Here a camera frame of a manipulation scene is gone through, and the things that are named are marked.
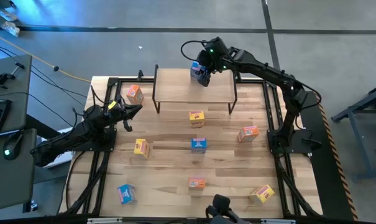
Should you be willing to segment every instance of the yellow box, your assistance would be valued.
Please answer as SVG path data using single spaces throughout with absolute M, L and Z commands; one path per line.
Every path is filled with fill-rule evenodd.
M 127 92 L 127 98 L 133 105 L 139 105 L 144 100 L 144 94 L 142 94 L 138 85 L 131 85 Z
M 137 139 L 135 141 L 135 155 L 141 155 L 143 158 L 148 159 L 149 149 L 149 144 L 145 139 Z
M 204 126 L 204 112 L 203 111 L 190 111 L 189 120 L 191 128 L 201 128 Z
M 275 192 L 269 187 L 269 185 L 264 185 L 255 189 L 250 195 L 249 198 L 255 202 L 266 202 Z
M 256 126 L 244 127 L 237 135 L 237 140 L 242 142 L 251 142 L 260 134 Z

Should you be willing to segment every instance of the desk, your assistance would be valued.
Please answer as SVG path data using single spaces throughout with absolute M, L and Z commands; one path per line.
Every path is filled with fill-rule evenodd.
M 91 82 L 102 99 L 108 78 L 93 77 Z M 123 97 L 131 84 L 122 85 Z M 126 132 L 122 123 L 117 125 L 116 145 L 109 160 L 103 192 L 102 217 L 204 217 L 204 210 L 212 203 L 215 194 L 230 197 L 231 208 L 242 218 L 282 217 L 275 164 L 267 143 L 266 131 L 269 127 L 262 85 L 238 83 L 239 100 L 235 112 L 229 115 L 224 105 L 216 103 L 167 103 L 157 114 L 151 100 L 153 84 L 135 84 L 141 87 L 145 100 L 143 108 L 131 122 L 133 132 Z M 92 104 L 91 94 L 88 94 L 86 109 Z M 286 113 L 283 105 L 282 108 L 282 112 Z M 204 127 L 190 128 L 188 112 L 191 110 L 204 111 Z M 252 125 L 258 126 L 259 136 L 253 143 L 237 143 L 239 130 Z M 134 156 L 136 138 L 150 143 L 149 160 Z M 207 138 L 206 154 L 191 153 L 191 138 Z M 92 157 L 93 153 L 86 152 L 76 162 L 70 176 L 71 204 L 86 187 Z M 301 154 L 292 154 L 291 162 L 296 186 L 308 203 L 322 213 L 310 161 Z M 204 177 L 207 187 L 203 191 L 189 190 L 190 175 Z M 135 186 L 136 203 L 121 205 L 116 188 L 123 184 Z M 253 204 L 248 194 L 265 184 L 275 190 L 275 195 L 263 205 Z M 92 211 L 95 199 L 96 188 L 89 211 Z M 287 199 L 292 210 L 288 189 Z M 65 210 L 64 193 L 60 212 Z
M 15 61 L 23 64 L 25 66 L 25 69 L 18 69 L 18 71 L 15 73 L 16 78 L 14 80 L 7 80 L 5 82 L 4 85 L 8 87 L 8 89 L 0 88 L 0 95 L 15 92 L 29 92 L 32 56 L 21 55 L 13 58 L 8 57 L 0 59 L 0 73 L 11 73 L 16 68 Z M 41 123 L 37 119 L 27 114 L 28 96 L 23 93 L 0 96 L 0 99 L 12 101 L 11 109 L 7 115 L 0 133 L 34 128 L 37 130 L 39 136 L 47 139 L 59 135 L 56 130 L 48 127 L 47 125 Z
M 26 203 L 32 199 L 34 164 L 30 150 L 36 145 L 36 136 L 35 129 L 25 130 L 21 152 L 11 161 L 5 160 L 2 151 L 8 136 L 0 136 L 0 208 Z

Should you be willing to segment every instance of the small box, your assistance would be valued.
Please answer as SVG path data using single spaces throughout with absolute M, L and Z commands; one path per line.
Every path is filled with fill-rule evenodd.
M 206 72 L 207 68 L 205 66 L 200 65 L 198 62 L 193 62 L 190 68 L 190 80 L 197 83 L 200 76 Z
M 135 189 L 133 186 L 129 184 L 124 184 L 117 188 L 117 192 L 119 193 L 120 202 L 122 205 L 135 202 Z
M 133 105 L 142 104 L 144 95 L 138 85 L 131 85 L 127 92 L 127 98 Z
M 242 142 L 251 142 L 260 134 L 256 126 L 244 127 L 237 135 L 237 140 Z
M 189 177 L 189 189 L 203 190 L 206 187 L 206 180 L 201 177 Z
M 201 128 L 204 126 L 204 112 L 203 111 L 190 111 L 189 120 L 191 128 Z
M 207 139 L 199 138 L 191 140 L 191 150 L 193 153 L 205 153 L 207 149 Z
M 137 139 L 135 141 L 135 155 L 141 155 L 142 158 L 148 159 L 149 149 L 149 143 L 145 139 Z
M 275 192 L 269 187 L 269 185 L 265 185 L 263 187 L 259 187 L 255 189 L 250 195 L 249 198 L 255 202 L 266 202 Z

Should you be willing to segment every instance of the orange box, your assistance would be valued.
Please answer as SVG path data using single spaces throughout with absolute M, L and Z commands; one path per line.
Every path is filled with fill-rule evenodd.
M 143 158 L 148 159 L 149 156 L 149 144 L 145 139 L 135 140 L 134 154 L 141 155 Z
M 189 189 L 203 190 L 206 187 L 206 180 L 201 177 L 189 177 Z
M 142 94 L 138 85 L 131 85 L 127 92 L 127 98 L 133 105 L 139 105 L 144 100 L 144 94 Z
M 256 126 L 244 127 L 237 135 L 237 140 L 242 142 L 251 142 L 260 134 Z

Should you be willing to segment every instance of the wooden shelf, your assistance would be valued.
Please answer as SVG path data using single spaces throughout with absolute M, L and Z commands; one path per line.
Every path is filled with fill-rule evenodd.
M 156 102 L 169 103 L 233 103 L 235 85 L 230 70 L 211 74 L 207 87 L 191 82 L 190 70 L 159 68 L 155 83 Z

